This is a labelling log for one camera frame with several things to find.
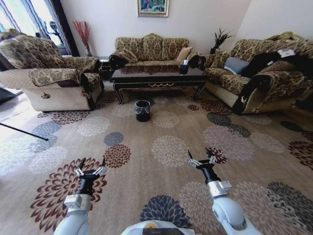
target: stand leg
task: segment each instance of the stand leg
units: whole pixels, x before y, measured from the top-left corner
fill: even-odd
[[[116,94],[118,96],[118,99],[119,99],[118,104],[122,105],[124,103],[124,100],[123,100],[123,95],[121,93],[121,89],[120,89],[119,85],[114,83],[113,84],[113,88],[114,88],[114,90],[115,90],[115,92],[116,92]]]
[[[40,137],[40,136],[31,134],[31,133],[29,133],[29,132],[27,132],[27,131],[23,131],[23,130],[17,129],[17,128],[15,128],[15,127],[12,127],[12,126],[5,125],[5,124],[3,124],[3,123],[0,123],[0,125],[1,125],[1,126],[5,126],[5,127],[7,127],[7,128],[11,128],[11,129],[16,130],[16,131],[20,131],[20,132],[25,133],[25,134],[28,134],[28,135],[30,135],[30,136],[34,136],[34,137],[40,138],[40,139],[45,140],[45,141],[48,141],[48,140],[49,140],[49,139],[46,139],[46,138],[43,138],[43,137]]]
[[[202,90],[203,90],[204,88],[205,88],[205,82],[204,82],[202,85],[198,86],[198,90],[197,90],[197,92],[196,92],[195,95],[194,95],[194,101],[197,100],[198,95],[200,95],[200,93],[202,92]]]

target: red decorative branches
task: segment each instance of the red decorative branches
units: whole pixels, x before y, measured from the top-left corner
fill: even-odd
[[[84,21],[73,21],[74,27],[76,31],[79,33],[80,37],[82,38],[83,44],[86,46],[88,45],[89,34],[90,34],[90,26],[89,24]]]

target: sofa backrest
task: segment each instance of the sofa backrest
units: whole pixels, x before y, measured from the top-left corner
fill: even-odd
[[[313,41],[295,41],[289,39],[282,39],[277,41],[241,39],[236,43],[230,54],[233,57],[250,62],[257,54],[276,52],[284,48],[294,49],[295,52],[299,55],[313,58]]]
[[[142,38],[118,37],[115,40],[115,50],[128,49],[135,54],[138,61],[143,61],[143,40]]]
[[[143,40],[143,60],[160,61],[162,58],[161,49],[163,38],[154,33],[150,33],[149,35],[144,36],[142,40]]]
[[[255,55],[269,52],[273,43],[271,40],[241,39],[235,44],[230,55],[250,62]]]
[[[51,40],[28,35],[3,40],[0,43],[0,53],[16,69],[44,68],[39,55],[59,55]]]
[[[176,60],[181,49],[188,47],[188,43],[186,38],[163,38],[161,60]]]

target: black coffee table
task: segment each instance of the black coffee table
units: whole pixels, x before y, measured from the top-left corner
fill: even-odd
[[[142,88],[198,87],[194,100],[205,87],[206,75],[200,69],[189,68],[187,74],[179,73],[178,65],[162,66],[124,66],[115,70],[112,78],[113,88],[124,103],[121,90]]]

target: floral patterned carpet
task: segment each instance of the floral patterned carpet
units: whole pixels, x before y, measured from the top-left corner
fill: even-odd
[[[103,157],[108,167],[94,184],[91,234],[117,235],[150,219],[225,234],[202,173],[188,164],[187,150],[200,160],[205,147],[263,234],[313,234],[313,123],[283,112],[238,116],[206,92],[194,102],[194,92],[128,92],[119,106],[106,91],[90,112],[40,113],[25,97],[1,105],[1,120],[10,116],[3,123],[49,141],[0,127],[0,234],[52,234],[84,157],[85,170]],[[152,103],[145,123],[134,115],[139,98]]]

